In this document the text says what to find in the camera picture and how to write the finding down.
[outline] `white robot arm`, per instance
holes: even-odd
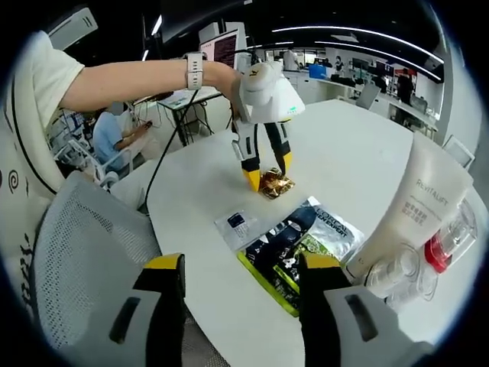
[[[236,90],[238,96],[235,101],[240,118],[233,125],[238,140],[232,144],[251,188],[258,191],[260,155],[256,141],[257,124],[265,125],[277,163],[285,174],[291,153],[284,122],[299,115],[306,107],[282,74],[282,65],[277,61],[253,65],[241,78]]]

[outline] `man in blue shirt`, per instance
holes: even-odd
[[[97,158],[102,164],[110,161],[119,151],[128,147],[139,138],[143,137],[150,128],[151,123],[138,126],[130,132],[123,132],[117,123],[117,118],[107,111],[99,112],[99,118],[93,129],[93,147]],[[129,163],[130,155],[123,154],[110,163],[112,170],[119,171]]]

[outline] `computer monitor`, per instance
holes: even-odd
[[[351,59],[353,67],[356,67],[358,69],[363,69],[363,70],[368,70],[369,63],[366,60],[362,59],[355,59],[354,57]]]
[[[207,60],[225,63],[229,67],[236,69],[237,55],[234,51],[238,49],[238,30],[220,34],[203,44],[200,50],[205,52]]]
[[[386,63],[381,63],[380,61],[377,61],[376,69],[377,75],[394,76],[394,68]]]

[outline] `desk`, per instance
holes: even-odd
[[[263,169],[274,164],[265,136],[260,128]],[[308,105],[289,136],[296,186],[278,200],[250,191],[230,131],[169,154],[148,198],[161,251],[186,256],[186,304],[233,367],[303,366],[303,339],[299,320],[242,266],[214,221],[244,209],[271,227],[313,195],[369,236],[396,193],[413,140],[407,129],[337,100]]]
[[[195,90],[188,90],[188,89],[177,90],[173,95],[157,102],[157,104],[162,105],[164,108],[171,110],[171,112],[173,113],[173,120],[175,121],[175,125],[176,125],[175,129],[184,147],[188,145],[188,141],[186,139],[186,134],[183,129],[184,125],[180,124],[179,121],[181,120],[183,115],[182,110],[190,104],[190,100],[192,99],[194,93]],[[199,89],[196,98],[193,100],[192,104],[194,105],[196,103],[202,103],[209,99],[219,97],[221,95],[222,94],[216,88],[211,86],[203,86],[201,89]]]
[[[319,85],[324,85],[326,89],[330,89],[327,93],[323,93],[323,94],[320,93],[318,95],[319,98],[321,98],[321,96],[322,96],[323,98],[333,99],[333,98],[336,98],[336,95],[337,95],[337,96],[341,96],[343,99],[349,99],[349,98],[351,98],[351,94],[354,91],[361,92],[363,90],[363,86],[360,86],[360,85],[346,86],[345,84],[332,82],[331,80],[309,78],[309,81],[310,82],[317,82]],[[300,88],[297,88],[297,89],[302,94],[304,94],[304,92]],[[436,120],[433,117],[425,115],[424,113],[421,113],[421,111],[414,109],[412,106],[409,106],[406,103],[402,103],[400,100],[395,99],[392,96],[382,94],[382,93],[380,93],[376,99],[380,99],[381,102],[384,101],[384,105],[388,104],[388,105],[396,107],[398,109],[402,109],[403,111],[406,111],[407,113],[409,113],[411,116],[415,117],[416,119],[419,119],[426,126],[426,128],[430,131],[431,135],[433,132],[438,131],[438,129],[436,127]],[[388,107],[386,109],[382,109],[382,108],[376,109],[375,106],[372,106],[372,109],[375,111],[375,113],[380,113],[383,117],[385,117],[387,119],[390,117],[388,115],[389,114]]]

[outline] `white watch strap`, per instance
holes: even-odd
[[[202,88],[203,74],[202,52],[187,54],[187,87],[189,89]]]

